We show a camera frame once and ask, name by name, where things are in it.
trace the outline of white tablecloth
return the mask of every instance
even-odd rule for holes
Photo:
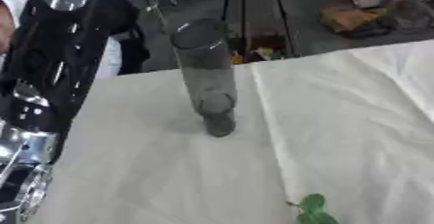
[[[179,71],[95,83],[38,224],[434,223],[434,42],[236,67],[238,128],[208,137]]]

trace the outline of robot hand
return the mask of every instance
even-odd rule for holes
[[[0,76],[0,224],[40,206],[109,35],[116,0],[29,0]]]

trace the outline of tripod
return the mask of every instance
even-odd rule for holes
[[[226,21],[227,19],[227,15],[228,15],[228,6],[229,6],[229,1],[230,0],[225,0],[224,3],[224,7],[223,7],[223,14],[221,19],[223,21]],[[279,12],[281,15],[281,18],[283,19],[283,24],[284,24],[284,28],[285,28],[285,34],[287,36],[287,41],[290,45],[290,53],[293,57],[300,57],[300,54],[297,52],[296,47],[295,47],[295,42],[293,39],[293,36],[291,35],[290,32],[290,25],[288,23],[288,14],[285,11],[285,7],[283,6],[283,2],[282,0],[276,0],[277,2],[277,6],[279,8]],[[247,0],[241,0],[241,55],[245,55],[247,52],[247,42],[246,42],[246,5]]]

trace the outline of clear drinking glass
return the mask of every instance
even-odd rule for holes
[[[171,36],[178,63],[207,132],[224,137],[235,129],[236,86],[225,24],[199,19],[179,27]]]

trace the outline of plant sprig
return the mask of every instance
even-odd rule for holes
[[[324,211],[326,198],[321,194],[311,194],[303,198],[300,204],[287,202],[291,207],[298,209],[299,224],[339,224],[337,220]]]

